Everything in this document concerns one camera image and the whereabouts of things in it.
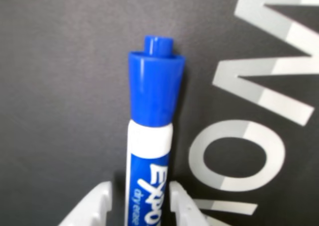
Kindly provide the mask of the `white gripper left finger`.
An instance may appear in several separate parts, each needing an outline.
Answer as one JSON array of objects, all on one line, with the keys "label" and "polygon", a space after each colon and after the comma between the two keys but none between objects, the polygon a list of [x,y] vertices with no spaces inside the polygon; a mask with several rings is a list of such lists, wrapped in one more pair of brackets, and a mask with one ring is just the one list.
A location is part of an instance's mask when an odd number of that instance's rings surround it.
[{"label": "white gripper left finger", "polygon": [[112,182],[95,186],[62,220],[60,226],[105,226],[112,210]]}]

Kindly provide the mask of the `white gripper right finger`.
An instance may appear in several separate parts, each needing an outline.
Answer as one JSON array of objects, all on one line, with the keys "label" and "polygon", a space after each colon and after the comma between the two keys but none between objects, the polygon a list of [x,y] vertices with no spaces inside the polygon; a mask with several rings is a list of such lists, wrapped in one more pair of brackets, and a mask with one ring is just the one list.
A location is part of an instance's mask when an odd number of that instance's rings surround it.
[{"label": "white gripper right finger", "polygon": [[209,226],[194,200],[177,181],[169,183],[169,202],[177,226]]}]

